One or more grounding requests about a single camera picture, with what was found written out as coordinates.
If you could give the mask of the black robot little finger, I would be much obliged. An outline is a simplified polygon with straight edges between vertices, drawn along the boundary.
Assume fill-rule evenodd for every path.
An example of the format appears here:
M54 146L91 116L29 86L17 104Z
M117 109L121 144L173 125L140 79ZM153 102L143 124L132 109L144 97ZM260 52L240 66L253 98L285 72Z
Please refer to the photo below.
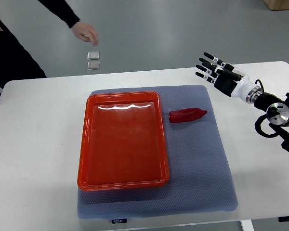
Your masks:
M214 79L213 77L204 75L204 74L202 74L202 73L200 73L200 72L195 72L195 74L196 74L198 77L203 78L204 80L206 80L206 81L209 82L209 83L215 83L215 81L216 81L216 79Z

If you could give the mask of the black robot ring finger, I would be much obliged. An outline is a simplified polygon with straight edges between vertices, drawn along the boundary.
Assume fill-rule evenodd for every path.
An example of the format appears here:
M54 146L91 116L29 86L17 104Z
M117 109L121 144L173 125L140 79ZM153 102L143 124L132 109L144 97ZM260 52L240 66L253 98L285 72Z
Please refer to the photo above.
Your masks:
M217 73L215 72L217 66L213 65L213 64L205 64L205 66L201 66L201 65L196 65L196 68L198 68L199 70L205 72L206 74L209 75L217 75Z

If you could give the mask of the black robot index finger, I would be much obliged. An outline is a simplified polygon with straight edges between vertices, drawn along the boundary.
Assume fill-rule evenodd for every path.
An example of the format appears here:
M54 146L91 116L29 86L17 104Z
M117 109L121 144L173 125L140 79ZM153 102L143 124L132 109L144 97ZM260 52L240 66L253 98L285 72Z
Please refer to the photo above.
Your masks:
M209 58L210 60L212 60L213 62L215 62L219 66L225 66L226 65L226 63L224 61L222 61L221 59L219 59L219 58L217 58L217 57L215 57L215 56L213 56L207 52L204 52L203 54L204 54L204 56L206 56L207 58Z

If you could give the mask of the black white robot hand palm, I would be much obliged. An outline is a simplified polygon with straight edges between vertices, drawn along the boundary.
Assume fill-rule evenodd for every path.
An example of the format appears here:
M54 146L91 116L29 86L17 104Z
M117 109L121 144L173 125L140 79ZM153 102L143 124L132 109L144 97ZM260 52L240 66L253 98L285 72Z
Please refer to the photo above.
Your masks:
M245 73L242 74L242 77L240 81L233 81L218 74L214 87L229 97L249 98L252 92L252 83Z

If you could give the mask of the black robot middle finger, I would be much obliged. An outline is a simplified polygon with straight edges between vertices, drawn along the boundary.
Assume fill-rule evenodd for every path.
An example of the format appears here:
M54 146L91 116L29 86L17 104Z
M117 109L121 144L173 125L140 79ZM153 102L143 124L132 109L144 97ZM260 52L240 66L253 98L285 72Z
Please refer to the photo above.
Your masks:
M218 65L215 65L215 64L213 64L213 63L205 60L204 58L201 58L201 57L200 57L200 58L199 58L199 61L202 63L201 65L202 65L203 67L205 67L206 69L216 70L216 69L219 68Z

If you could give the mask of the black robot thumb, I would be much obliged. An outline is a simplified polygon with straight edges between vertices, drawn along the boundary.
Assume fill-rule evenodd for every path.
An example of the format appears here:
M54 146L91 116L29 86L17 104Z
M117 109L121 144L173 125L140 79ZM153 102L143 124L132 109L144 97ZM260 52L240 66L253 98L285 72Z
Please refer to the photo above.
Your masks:
M243 78L242 75L236 74L226 69L217 69L216 73L233 81L240 81Z

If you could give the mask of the black sleeved forearm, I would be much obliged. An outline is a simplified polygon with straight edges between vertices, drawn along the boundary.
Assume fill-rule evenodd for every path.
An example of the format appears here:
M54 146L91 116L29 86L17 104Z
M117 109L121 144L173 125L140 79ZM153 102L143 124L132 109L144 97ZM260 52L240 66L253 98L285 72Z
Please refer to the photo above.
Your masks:
M73 12L65 0L39 0L50 12L64 21L69 28L72 28L80 18Z

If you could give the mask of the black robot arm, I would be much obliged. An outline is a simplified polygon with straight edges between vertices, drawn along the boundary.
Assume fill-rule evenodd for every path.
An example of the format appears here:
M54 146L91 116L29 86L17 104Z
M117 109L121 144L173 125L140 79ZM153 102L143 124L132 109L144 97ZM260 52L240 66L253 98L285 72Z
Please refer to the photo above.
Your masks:
M283 101L264 91L262 82L254 83L240 69L221 59L204 53L209 60L199 58L201 65L196 68L202 72L196 75L211 83L218 91L228 97L240 98L247 104L265 112L255 122L256 132L265 138L280 136L281 146L289 152L289 93Z

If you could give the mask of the person's bare hand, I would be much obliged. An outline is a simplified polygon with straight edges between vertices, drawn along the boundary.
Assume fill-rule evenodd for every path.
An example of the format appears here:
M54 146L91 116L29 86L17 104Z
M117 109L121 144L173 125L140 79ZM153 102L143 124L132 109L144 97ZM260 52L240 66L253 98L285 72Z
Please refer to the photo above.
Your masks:
M84 22L77 22L71 30L76 38L84 42L90 42L93 46L99 45L99 36L94 27Z

